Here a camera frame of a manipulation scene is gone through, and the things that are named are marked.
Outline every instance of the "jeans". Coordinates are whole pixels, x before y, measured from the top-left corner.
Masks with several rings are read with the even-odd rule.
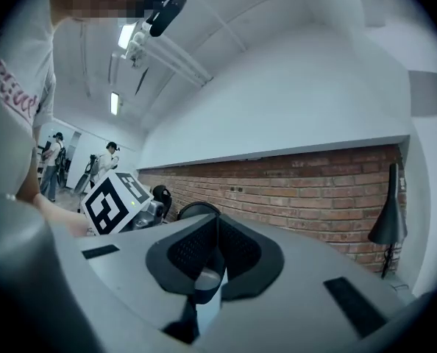
[[[55,200],[55,191],[57,190],[57,166],[47,166],[45,170],[42,183],[40,184],[40,193],[45,195],[47,188],[49,189],[49,199]]]

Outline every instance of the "black hair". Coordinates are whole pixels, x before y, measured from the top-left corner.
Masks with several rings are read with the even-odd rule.
[[[115,150],[117,150],[117,144],[114,143],[113,141],[111,141],[110,143],[107,144],[106,149],[109,148],[114,148]]]

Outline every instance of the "black cone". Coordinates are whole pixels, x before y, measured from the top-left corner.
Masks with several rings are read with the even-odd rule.
[[[398,165],[390,165],[387,200],[375,225],[369,233],[369,240],[378,244],[401,243],[407,236],[407,226],[398,202]]]

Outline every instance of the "fluorescent light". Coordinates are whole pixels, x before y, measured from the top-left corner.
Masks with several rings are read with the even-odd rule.
[[[117,115],[118,109],[118,94],[111,93],[110,94],[110,112],[114,115]]]
[[[118,44],[123,49],[127,49],[130,38],[132,37],[133,30],[135,29],[136,24],[124,25],[122,27],[121,36],[118,39]]]

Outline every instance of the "person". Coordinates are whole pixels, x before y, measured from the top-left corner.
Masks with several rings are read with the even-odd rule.
[[[92,175],[90,178],[89,183],[91,188],[94,187],[94,185],[104,176],[104,174],[117,165],[118,157],[116,161],[113,159],[113,155],[116,150],[117,144],[111,141],[107,144],[105,151],[96,155],[99,161],[99,170],[97,174]]]
[[[57,165],[55,161],[57,160],[62,148],[63,134],[57,132],[55,135],[55,141],[50,145],[50,149],[42,153],[42,157],[47,161],[47,166],[40,184],[40,193],[45,195],[46,191],[49,190],[49,200],[51,202],[55,202],[55,193],[57,192],[57,173],[58,168],[60,167],[60,164]]]
[[[38,183],[35,147],[53,117],[54,31],[69,18],[136,21],[156,1],[165,0],[20,0],[0,28],[0,196],[15,195],[47,221],[86,235],[88,220],[51,203]]]

